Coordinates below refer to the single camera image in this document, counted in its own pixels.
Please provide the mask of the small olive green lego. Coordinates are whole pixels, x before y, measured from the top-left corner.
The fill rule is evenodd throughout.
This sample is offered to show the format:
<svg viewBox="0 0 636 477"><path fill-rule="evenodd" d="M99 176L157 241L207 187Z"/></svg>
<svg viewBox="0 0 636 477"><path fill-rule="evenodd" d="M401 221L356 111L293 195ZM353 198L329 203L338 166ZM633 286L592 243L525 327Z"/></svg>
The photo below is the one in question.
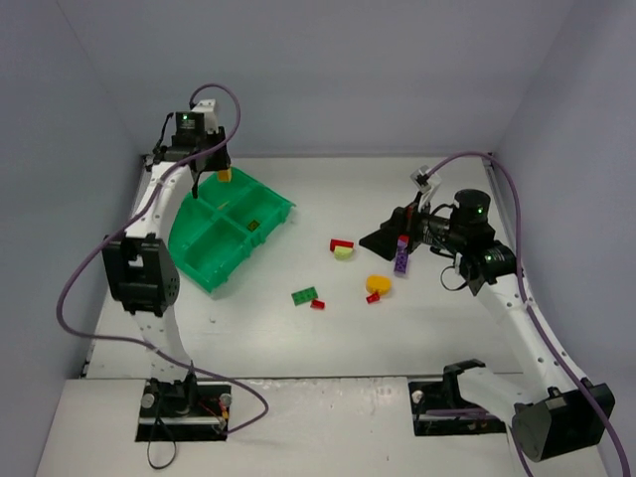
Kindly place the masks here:
<svg viewBox="0 0 636 477"><path fill-rule="evenodd" d="M259 226L260 226L260 222L259 222L259 221L256 221L256 220L253 220L253 221L251 221L251 222L249 222L249 223L247 224L247 229L248 229L250 232L254 232L256 229L258 229L258 228L259 228Z"/></svg>

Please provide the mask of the green compartment tray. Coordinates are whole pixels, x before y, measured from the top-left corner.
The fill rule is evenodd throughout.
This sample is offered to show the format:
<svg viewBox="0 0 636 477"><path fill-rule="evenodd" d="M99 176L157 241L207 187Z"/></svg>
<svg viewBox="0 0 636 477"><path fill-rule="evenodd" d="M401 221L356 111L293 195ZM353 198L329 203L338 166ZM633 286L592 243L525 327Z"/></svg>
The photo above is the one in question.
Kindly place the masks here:
<svg viewBox="0 0 636 477"><path fill-rule="evenodd" d="M241 169L232 172L228 183L212 174L199 185L197 200L186 195L168 240L177 268L208 293L227 282L295 207ZM253 220L260 226L250 232Z"/></svg>

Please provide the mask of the yellow rectangular lego brick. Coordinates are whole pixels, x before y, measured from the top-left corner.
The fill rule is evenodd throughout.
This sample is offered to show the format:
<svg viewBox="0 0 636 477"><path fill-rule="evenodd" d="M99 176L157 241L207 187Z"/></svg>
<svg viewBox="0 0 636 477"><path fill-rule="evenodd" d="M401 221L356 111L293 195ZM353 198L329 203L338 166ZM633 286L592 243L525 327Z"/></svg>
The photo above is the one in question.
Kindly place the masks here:
<svg viewBox="0 0 636 477"><path fill-rule="evenodd" d="M232 180L232 169L220 170L217 172L218 181L221 183L228 183Z"/></svg>

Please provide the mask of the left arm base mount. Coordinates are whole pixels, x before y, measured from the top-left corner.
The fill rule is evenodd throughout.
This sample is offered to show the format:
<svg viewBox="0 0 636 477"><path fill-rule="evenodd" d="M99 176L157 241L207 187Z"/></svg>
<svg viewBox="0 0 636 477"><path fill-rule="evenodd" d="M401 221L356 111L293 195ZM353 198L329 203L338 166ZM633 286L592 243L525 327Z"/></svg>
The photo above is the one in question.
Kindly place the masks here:
<svg viewBox="0 0 636 477"><path fill-rule="evenodd" d="M232 401L232 387L224 382L198 382L193 397L176 397L147 381L135 441L226 441Z"/></svg>

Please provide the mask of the green lego brick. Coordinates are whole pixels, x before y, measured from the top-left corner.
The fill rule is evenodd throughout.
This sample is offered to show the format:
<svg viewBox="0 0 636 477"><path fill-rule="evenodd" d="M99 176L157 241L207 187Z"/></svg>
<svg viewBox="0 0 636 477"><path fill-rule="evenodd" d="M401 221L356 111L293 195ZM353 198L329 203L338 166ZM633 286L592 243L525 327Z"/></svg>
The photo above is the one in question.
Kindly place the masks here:
<svg viewBox="0 0 636 477"><path fill-rule="evenodd" d="M291 298L295 306L299 306L305 303L309 303L318 298L318 293L315 287L304 288L291 293Z"/></svg>

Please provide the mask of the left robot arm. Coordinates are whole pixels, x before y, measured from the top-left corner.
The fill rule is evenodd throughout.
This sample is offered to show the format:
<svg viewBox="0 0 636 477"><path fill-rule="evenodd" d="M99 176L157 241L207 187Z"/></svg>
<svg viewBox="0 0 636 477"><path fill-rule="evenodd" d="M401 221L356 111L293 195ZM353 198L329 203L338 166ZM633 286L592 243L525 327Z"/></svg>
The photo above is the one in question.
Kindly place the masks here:
<svg viewBox="0 0 636 477"><path fill-rule="evenodd" d="M104 248L102 258L112 298L152 353L143 406L161 416L185 416L199 399L197 379L175 317L180 276L166 240L181 202L198 191L201 174L228 170L231 159L212 101L171 117L175 133L169 144L153 149L136 221Z"/></svg>

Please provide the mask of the yellow oval lego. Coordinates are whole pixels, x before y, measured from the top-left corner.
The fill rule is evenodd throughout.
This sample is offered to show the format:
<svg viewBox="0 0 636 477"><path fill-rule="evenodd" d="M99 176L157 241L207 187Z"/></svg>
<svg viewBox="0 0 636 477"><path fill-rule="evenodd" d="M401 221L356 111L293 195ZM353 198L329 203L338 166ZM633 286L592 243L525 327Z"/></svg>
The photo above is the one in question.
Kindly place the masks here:
<svg viewBox="0 0 636 477"><path fill-rule="evenodd" d="M392 281L387 276L369 275L365 287L369 295L385 296L392 290Z"/></svg>

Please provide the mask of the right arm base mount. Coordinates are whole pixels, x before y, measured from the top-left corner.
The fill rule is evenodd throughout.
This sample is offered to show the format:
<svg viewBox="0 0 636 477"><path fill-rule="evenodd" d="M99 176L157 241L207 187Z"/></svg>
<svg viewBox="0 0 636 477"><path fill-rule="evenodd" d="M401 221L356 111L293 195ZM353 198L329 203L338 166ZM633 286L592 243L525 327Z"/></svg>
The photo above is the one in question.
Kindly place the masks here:
<svg viewBox="0 0 636 477"><path fill-rule="evenodd" d="M413 433L416 437L505 434L506 425L476 404L453 406L442 380L408 382Z"/></svg>

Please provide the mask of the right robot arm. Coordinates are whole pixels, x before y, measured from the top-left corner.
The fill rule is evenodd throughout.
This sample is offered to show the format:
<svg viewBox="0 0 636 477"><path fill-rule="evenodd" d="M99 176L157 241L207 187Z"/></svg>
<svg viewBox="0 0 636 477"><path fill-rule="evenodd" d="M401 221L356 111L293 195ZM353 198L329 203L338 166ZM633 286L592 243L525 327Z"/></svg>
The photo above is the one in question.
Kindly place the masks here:
<svg viewBox="0 0 636 477"><path fill-rule="evenodd" d="M615 406L606 384L593 384L557 346L531 297L513 251L496 239L488 222L491 198L474 189L457 192L450 214L413 201L394 209L360 246L392 261L421 244L452 257L461 287L489 312L528 381L525 388L497 377L477 360L445 366L442 395L455 412L480 407L508 425L530 460L541 462L597 445Z"/></svg>

